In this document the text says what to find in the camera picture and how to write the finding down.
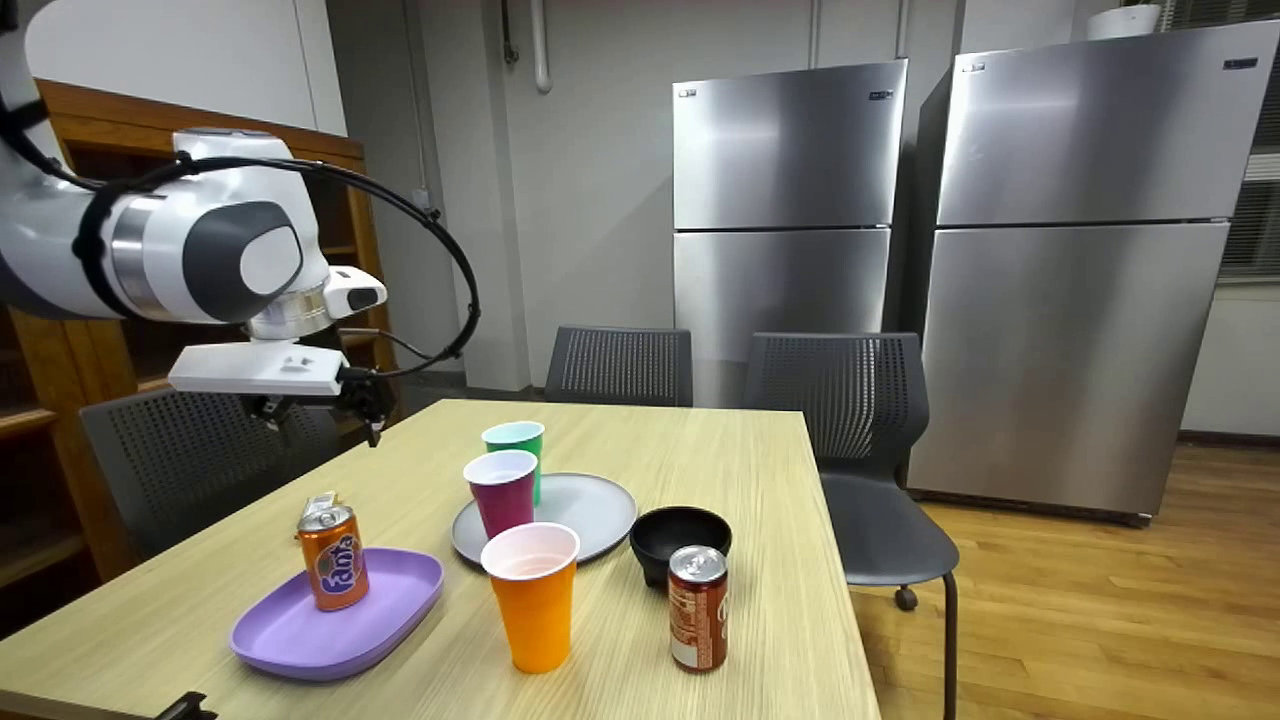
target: door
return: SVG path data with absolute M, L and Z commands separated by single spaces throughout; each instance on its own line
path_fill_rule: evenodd
M 673 86 L 678 230 L 892 223 L 910 64 Z
M 877 332 L 888 230 L 678 231 L 678 323 L 694 402 L 739 405 L 754 332 Z
M 950 230 L 911 487 L 1156 513 L 1230 223 Z
M 1232 217 L 1275 33 L 962 55 L 936 223 Z

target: red soda can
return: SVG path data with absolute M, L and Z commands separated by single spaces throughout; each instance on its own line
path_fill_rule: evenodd
M 689 544 L 668 561 L 668 648 L 689 672 L 713 672 L 730 656 L 726 590 L 730 564 L 715 550 Z
M 370 597 L 358 513 L 335 497 L 313 497 L 295 526 L 304 544 L 318 608 L 340 611 Z

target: wooden floor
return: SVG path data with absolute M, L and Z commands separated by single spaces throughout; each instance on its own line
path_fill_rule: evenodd
M 1280 720 L 1280 447 L 1186 444 L 1154 530 L 929 513 L 962 544 L 966 720 Z M 884 717 L 941 717 L 941 584 L 855 617 Z

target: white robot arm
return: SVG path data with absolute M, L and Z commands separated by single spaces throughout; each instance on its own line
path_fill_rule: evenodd
M 388 301 L 361 267 L 320 257 L 295 173 L 223 167 L 157 189 L 93 189 L 53 176 L 59 150 L 23 64 L 40 3 L 0 3 L 0 301 L 40 318 L 248 323 L 243 343 L 197 343 L 171 368 L 180 393 L 340 397 L 343 356 L 295 343 Z M 180 132 L 190 161 L 288 161 L 251 132 Z

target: green cup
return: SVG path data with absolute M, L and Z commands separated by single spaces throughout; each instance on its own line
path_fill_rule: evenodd
M 545 505 L 545 431 L 542 419 L 507 419 L 482 431 L 487 453 L 523 447 L 537 458 L 534 508 Z

